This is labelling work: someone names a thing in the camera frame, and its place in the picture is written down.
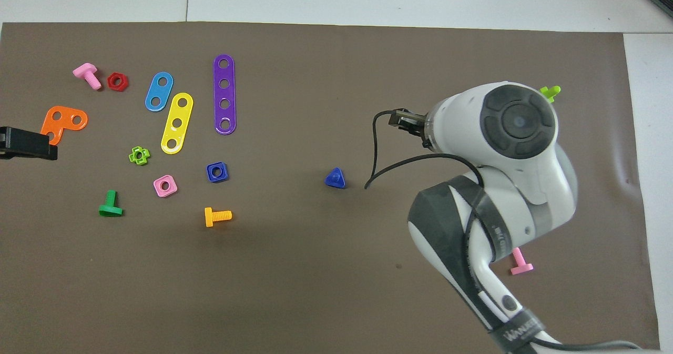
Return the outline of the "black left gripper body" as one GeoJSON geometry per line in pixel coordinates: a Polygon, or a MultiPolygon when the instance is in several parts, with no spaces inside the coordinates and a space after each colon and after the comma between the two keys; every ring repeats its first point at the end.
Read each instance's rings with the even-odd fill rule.
{"type": "Polygon", "coordinates": [[[20,138],[20,129],[0,127],[0,159],[8,160],[19,155],[14,138],[20,138]]]}

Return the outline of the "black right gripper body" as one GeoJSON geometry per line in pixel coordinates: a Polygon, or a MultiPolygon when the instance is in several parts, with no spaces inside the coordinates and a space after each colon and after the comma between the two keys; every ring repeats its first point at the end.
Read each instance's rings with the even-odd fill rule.
{"type": "Polygon", "coordinates": [[[423,115],[421,128],[419,129],[422,139],[422,146],[428,150],[434,150],[433,143],[430,138],[430,114],[423,115]]]}

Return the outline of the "blue triangle toy screw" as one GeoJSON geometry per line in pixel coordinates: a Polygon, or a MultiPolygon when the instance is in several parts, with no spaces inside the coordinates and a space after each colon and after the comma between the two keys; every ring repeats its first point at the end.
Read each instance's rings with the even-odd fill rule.
{"type": "Polygon", "coordinates": [[[339,167],[334,167],[333,170],[327,174],[324,183],[332,188],[346,189],[346,181],[344,172],[339,167]]]}

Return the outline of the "blue square toy nut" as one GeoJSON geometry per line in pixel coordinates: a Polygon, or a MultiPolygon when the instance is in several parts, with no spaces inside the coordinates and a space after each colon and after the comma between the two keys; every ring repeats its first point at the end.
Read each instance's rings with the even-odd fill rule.
{"type": "Polygon", "coordinates": [[[207,177],[211,183],[221,183],[229,179],[228,165],[216,162],[207,165],[207,177]]]}

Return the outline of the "pink toy screw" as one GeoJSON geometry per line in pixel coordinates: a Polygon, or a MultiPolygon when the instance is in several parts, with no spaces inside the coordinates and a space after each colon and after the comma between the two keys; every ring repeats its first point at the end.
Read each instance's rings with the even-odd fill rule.
{"type": "Polygon", "coordinates": [[[86,83],[93,90],[100,90],[103,86],[101,85],[101,82],[98,80],[96,76],[97,71],[98,68],[94,66],[94,64],[83,63],[82,65],[73,69],[72,74],[74,74],[76,78],[86,81],[86,83]]]}
{"type": "Polygon", "coordinates": [[[515,261],[515,266],[510,268],[512,275],[519,275],[534,270],[534,266],[526,261],[526,258],[524,258],[520,248],[514,248],[512,251],[512,256],[515,261]]]}

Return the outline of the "dark green toy screw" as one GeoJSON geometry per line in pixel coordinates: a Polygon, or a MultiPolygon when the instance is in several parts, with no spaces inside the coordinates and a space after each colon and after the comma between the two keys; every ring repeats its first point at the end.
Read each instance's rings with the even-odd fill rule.
{"type": "Polygon", "coordinates": [[[117,192],[114,189],[107,191],[104,203],[99,205],[99,215],[103,217],[120,217],[123,215],[124,210],[116,206],[116,195],[117,192]]]}

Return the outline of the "pink square toy nut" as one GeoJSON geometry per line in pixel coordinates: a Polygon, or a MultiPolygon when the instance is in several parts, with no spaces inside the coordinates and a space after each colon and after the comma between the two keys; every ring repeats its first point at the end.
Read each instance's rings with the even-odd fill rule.
{"type": "Polygon", "coordinates": [[[153,187],[159,198],[171,196],[171,194],[176,193],[178,190],[175,179],[168,174],[153,180],[153,187]]]}

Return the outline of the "orange-yellow toy screw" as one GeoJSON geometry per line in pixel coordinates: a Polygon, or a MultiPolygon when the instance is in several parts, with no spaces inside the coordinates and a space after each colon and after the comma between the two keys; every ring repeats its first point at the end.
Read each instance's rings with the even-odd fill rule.
{"type": "Polygon", "coordinates": [[[231,210],[215,211],[211,207],[204,208],[205,227],[213,227],[215,222],[229,221],[233,219],[231,210]]]}

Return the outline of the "orange angled three-hole plate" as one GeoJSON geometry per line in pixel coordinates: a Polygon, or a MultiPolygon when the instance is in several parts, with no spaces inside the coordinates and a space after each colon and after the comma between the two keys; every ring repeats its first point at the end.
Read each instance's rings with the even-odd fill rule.
{"type": "Polygon", "coordinates": [[[81,109],[51,107],[44,117],[40,133],[48,136],[50,145],[58,145],[66,129],[78,131],[87,126],[88,115],[81,109]]]}

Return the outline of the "blue two-hole strip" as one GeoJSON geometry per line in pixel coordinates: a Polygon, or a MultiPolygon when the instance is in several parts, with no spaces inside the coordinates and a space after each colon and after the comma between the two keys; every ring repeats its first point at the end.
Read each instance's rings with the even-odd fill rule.
{"type": "Polygon", "coordinates": [[[168,103],[173,85],[174,79],[170,73],[156,73],[150,81],[147,95],[145,96],[145,108],[150,112],[162,111],[168,103]]]}

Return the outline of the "yellow three-hole strip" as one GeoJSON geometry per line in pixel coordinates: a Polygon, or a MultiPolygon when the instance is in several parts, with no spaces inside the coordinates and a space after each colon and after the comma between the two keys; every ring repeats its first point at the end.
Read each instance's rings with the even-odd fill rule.
{"type": "Polygon", "coordinates": [[[171,100],[160,143],[164,153],[174,155],[182,150],[193,107],[193,97],[186,92],[177,93],[171,100]]]}

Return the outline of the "purple four-hole strip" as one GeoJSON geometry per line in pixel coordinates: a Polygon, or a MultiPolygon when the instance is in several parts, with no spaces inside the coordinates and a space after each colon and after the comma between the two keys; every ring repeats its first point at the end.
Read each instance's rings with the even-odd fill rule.
{"type": "Polygon", "coordinates": [[[236,70],[231,55],[217,55],[212,62],[212,100],[216,132],[232,134],[237,126],[237,111],[236,70]]]}

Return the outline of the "brown table mat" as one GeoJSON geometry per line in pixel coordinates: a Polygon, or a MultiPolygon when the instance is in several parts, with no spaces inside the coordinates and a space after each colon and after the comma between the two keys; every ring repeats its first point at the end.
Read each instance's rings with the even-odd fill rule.
{"type": "Polygon", "coordinates": [[[0,159],[0,354],[497,354],[407,229],[416,194],[467,172],[433,158],[363,185],[372,117],[425,114],[473,86],[559,85],[575,217],[494,265],[569,343],[659,348],[624,37],[372,26],[5,24],[0,126],[84,110],[56,161],[0,159]],[[233,57],[237,126],[214,128],[212,62],[233,57]],[[83,63],[103,86],[76,78],[83,63]],[[113,72],[128,77],[111,90],[113,72]],[[153,76],[174,85],[145,108],[153,76]],[[182,150],[161,138],[193,97],[182,150]],[[151,153],[130,162],[135,146],[151,153]],[[229,179],[206,167],[224,162],[229,179]],[[346,189],[327,186],[334,167],[346,189]],[[159,198],[153,180],[178,190],[159,198]],[[120,217],[99,215],[109,189],[120,217]],[[233,219],[205,227],[204,208],[233,219]]]}

